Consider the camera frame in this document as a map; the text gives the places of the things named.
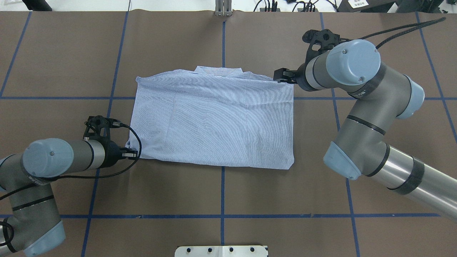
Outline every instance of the cloth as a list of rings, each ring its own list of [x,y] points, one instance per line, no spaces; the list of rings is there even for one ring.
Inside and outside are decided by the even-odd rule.
[[[136,81],[130,126],[141,139],[141,158],[271,169],[293,164],[293,85],[201,66]],[[132,133],[126,147],[138,149]]]

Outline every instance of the white floor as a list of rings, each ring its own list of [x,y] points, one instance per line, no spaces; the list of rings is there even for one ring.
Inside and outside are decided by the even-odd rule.
[[[47,0],[54,11],[126,11],[129,0]],[[232,8],[240,11],[253,11],[257,0],[232,0]],[[294,3],[287,4],[285,0],[278,1],[281,11],[292,11]],[[320,12],[335,12],[333,6],[326,0],[319,0],[316,8]],[[143,9],[148,11],[201,11],[214,10],[215,0],[131,0],[130,10]],[[440,9],[456,13],[457,7],[449,5],[446,0]],[[389,12],[395,12],[394,5]],[[0,0],[0,11],[28,11],[21,0]]]

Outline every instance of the light blue joint cap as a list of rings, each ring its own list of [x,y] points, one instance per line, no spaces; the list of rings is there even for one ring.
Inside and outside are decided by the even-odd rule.
[[[381,55],[371,42],[356,39],[333,48],[327,56],[325,66],[336,82],[356,86],[376,75],[381,66]]]
[[[420,109],[425,99],[424,89],[416,82],[414,82],[410,77],[406,75],[404,76],[408,78],[409,83],[411,84],[411,97],[409,98],[408,106],[402,112],[402,114],[397,116],[397,119],[406,119],[411,117],[415,111]]]
[[[22,155],[24,168],[35,177],[55,177],[70,168],[73,148],[65,140],[48,138],[32,142]]]
[[[51,230],[38,238],[33,244],[24,249],[27,257],[37,256],[56,248],[65,240],[64,224],[62,221],[57,223]]]
[[[6,159],[10,158],[11,156],[12,156],[12,155],[10,155],[10,156],[8,156],[8,157],[3,158],[3,159],[0,160],[0,167],[1,167],[1,165],[3,164],[3,162],[4,162]],[[4,189],[3,187],[0,186],[0,192],[6,192],[6,191],[7,191],[6,189]]]
[[[330,169],[351,180],[356,180],[362,175],[359,168],[357,168],[346,153],[334,142],[330,143],[330,147],[324,156],[324,163]]]

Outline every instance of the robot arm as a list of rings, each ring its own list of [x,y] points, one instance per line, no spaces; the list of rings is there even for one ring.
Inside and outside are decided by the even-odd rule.
[[[1,223],[0,256],[20,250],[36,256],[63,242],[64,227],[50,182],[63,174],[110,167],[120,159],[138,159],[135,149],[110,140],[109,129],[124,126],[120,121],[89,117],[86,126],[84,140],[38,140],[24,153],[0,160],[0,190],[20,190],[10,196],[13,215]],[[101,135],[102,129],[107,136]]]
[[[382,63],[369,41],[347,41],[330,30],[309,31],[303,40],[310,49],[320,44],[320,52],[307,56],[298,70],[275,71],[275,80],[306,91],[338,87],[357,99],[324,163],[351,180],[371,177],[457,222],[457,180],[383,142],[396,118],[408,118],[420,108],[423,89]]]

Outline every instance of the white bracket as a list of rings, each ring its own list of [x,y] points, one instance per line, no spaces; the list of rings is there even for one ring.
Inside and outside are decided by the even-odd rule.
[[[181,246],[175,257],[268,257],[268,246]]]
[[[232,0],[216,0],[216,16],[232,16]]]

